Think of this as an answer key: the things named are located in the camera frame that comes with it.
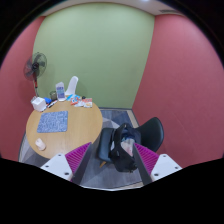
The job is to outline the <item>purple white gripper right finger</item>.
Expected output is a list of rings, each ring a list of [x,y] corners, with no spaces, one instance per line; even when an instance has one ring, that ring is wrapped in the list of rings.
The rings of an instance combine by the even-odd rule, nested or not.
[[[133,155],[143,185],[150,184],[181,170],[181,167],[167,154],[158,155],[137,143],[133,146]]]

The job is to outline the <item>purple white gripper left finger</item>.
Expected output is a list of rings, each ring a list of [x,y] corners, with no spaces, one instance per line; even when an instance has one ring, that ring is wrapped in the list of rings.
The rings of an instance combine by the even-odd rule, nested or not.
[[[58,153],[41,168],[51,174],[79,185],[92,152],[92,143],[86,143],[67,154]]]

